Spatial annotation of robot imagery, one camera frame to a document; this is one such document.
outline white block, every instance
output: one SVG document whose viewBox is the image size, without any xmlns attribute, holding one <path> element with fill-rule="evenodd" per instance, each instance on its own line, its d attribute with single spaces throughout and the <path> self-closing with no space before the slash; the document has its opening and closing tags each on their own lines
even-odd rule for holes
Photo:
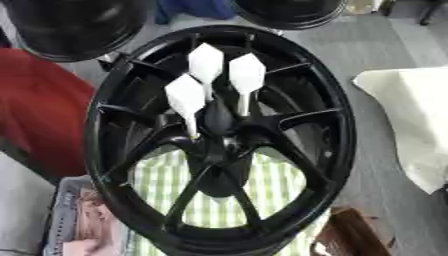
<svg viewBox="0 0 448 256">
<path fill-rule="evenodd" d="M 185 119 L 190 136 L 196 138 L 198 134 L 194 115 L 205 106 L 202 85 L 185 74 L 167 85 L 165 92 L 171 108 Z"/>
<path fill-rule="evenodd" d="M 266 66 L 252 53 L 230 62 L 230 82 L 241 95 L 263 87 Z"/>
<path fill-rule="evenodd" d="M 212 83 L 222 73 L 224 53 L 203 43 L 188 55 L 190 74 L 204 84 L 207 100 L 212 100 Z"/>
</svg>

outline fabric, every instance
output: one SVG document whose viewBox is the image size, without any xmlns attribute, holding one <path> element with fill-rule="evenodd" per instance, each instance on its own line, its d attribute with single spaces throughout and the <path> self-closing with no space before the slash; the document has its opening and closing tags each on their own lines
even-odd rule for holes
<svg viewBox="0 0 448 256">
<path fill-rule="evenodd" d="M 64 242 L 63 256 L 118 256 L 121 252 L 120 222 L 98 193 L 82 189 L 77 202 L 75 240 Z"/>
<path fill-rule="evenodd" d="M 84 113 L 93 88 L 58 65 L 0 49 L 0 136 L 55 176 L 85 174 Z"/>
<path fill-rule="evenodd" d="M 38 255 L 54 186 L 2 152 L 0 175 L 0 248 Z"/>
<path fill-rule="evenodd" d="M 448 66 L 366 71 L 354 83 L 384 108 L 406 175 L 431 194 L 448 178 Z"/>
<path fill-rule="evenodd" d="M 176 14 L 180 13 L 218 20 L 235 16 L 229 0 L 157 0 L 156 2 L 156 23 L 160 25 L 168 24 Z"/>
<path fill-rule="evenodd" d="M 140 161 L 135 170 L 134 189 L 148 204 L 166 214 L 189 178 L 185 154 L 172 151 Z M 296 198 L 305 185 L 306 180 L 301 171 L 286 162 L 256 153 L 244 190 L 260 216 L 266 218 Z M 277 255 L 310 255 L 310 246 L 328 218 L 329 212 L 324 213 Z M 209 228 L 234 227 L 246 223 L 244 212 L 233 197 L 216 200 L 202 192 L 188 205 L 183 221 Z M 131 237 L 130 256 L 164 255 L 149 240 L 135 233 Z"/>
</svg>

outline black wheel rim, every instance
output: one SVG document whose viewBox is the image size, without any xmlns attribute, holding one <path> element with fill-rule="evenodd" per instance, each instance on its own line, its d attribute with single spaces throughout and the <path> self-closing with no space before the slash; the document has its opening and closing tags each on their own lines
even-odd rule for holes
<svg viewBox="0 0 448 256">
<path fill-rule="evenodd" d="M 322 26 L 345 9 L 347 0 L 232 0 L 238 15 L 255 24 L 284 30 Z"/>
<path fill-rule="evenodd" d="M 192 143 L 183 131 L 179 117 L 161 115 L 168 109 L 163 86 L 185 72 L 187 67 L 186 58 L 175 65 L 169 60 L 185 57 L 201 42 L 223 50 L 227 60 L 248 51 L 255 52 L 269 70 L 264 87 L 267 92 L 261 90 L 257 101 L 272 105 L 280 110 L 278 112 L 287 112 L 239 119 L 227 134 L 238 137 L 245 146 L 233 156 L 250 155 L 262 146 L 274 147 L 298 165 L 308 181 L 307 188 L 298 198 L 264 220 L 254 211 L 244 191 L 235 186 L 239 193 L 236 198 L 248 220 L 246 225 L 237 228 L 213 230 L 181 223 L 179 214 L 198 190 L 195 182 L 206 173 L 206 166 L 197 172 L 181 194 L 180 198 L 185 200 L 178 198 L 167 216 L 140 199 L 128 179 L 132 166 L 162 144 L 201 156 L 196 144 L 207 141 L 208 136 Z M 286 80 L 286 84 L 276 82 L 289 77 L 293 80 Z M 146 93 L 133 92 L 133 84 L 142 81 Z M 225 95 L 226 88 L 230 88 L 227 81 L 223 75 L 214 83 L 217 95 L 221 92 Z M 302 111 L 294 113 L 297 112 L 294 98 L 314 97 L 320 100 L 303 104 Z M 251 106 L 251 110 L 257 112 L 257 107 Z M 315 126 L 320 127 L 320 136 L 325 138 L 316 163 L 312 163 L 281 132 L 303 123 L 316 123 Z M 136 131 L 140 129 L 137 127 L 147 126 L 156 128 L 147 133 L 140 132 L 137 138 Z M 307 50 L 287 39 L 253 28 L 209 26 L 160 37 L 122 59 L 91 102 L 85 145 L 89 174 L 111 211 L 162 251 L 170 255 L 268 255 L 268 251 L 278 250 L 328 209 L 350 174 L 356 134 L 352 111 L 343 90 L 328 69 Z"/>
</svg>

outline green checkered cloth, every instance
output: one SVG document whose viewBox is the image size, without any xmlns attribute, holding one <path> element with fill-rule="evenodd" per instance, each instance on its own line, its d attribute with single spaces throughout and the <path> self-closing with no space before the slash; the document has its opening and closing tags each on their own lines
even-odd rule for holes
<svg viewBox="0 0 448 256">
<path fill-rule="evenodd" d="M 190 180 L 186 156 L 182 151 L 176 150 L 142 160 L 137 164 L 134 178 L 134 189 L 140 197 L 161 213 L 167 214 Z M 303 173 L 291 164 L 255 153 L 244 190 L 264 219 L 294 200 L 305 185 Z M 327 211 L 277 255 L 310 255 L 310 246 L 328 218 Z M 197 227 L 227 228 L 244 225 L 246 218 L 234 197 L 214 199 L 199 192 L 187 206 L 183 221 Z M 131 256 L 165 255 L 149 240 L 134 232 L 131 232 L 129 252 Z"/>
</svg>

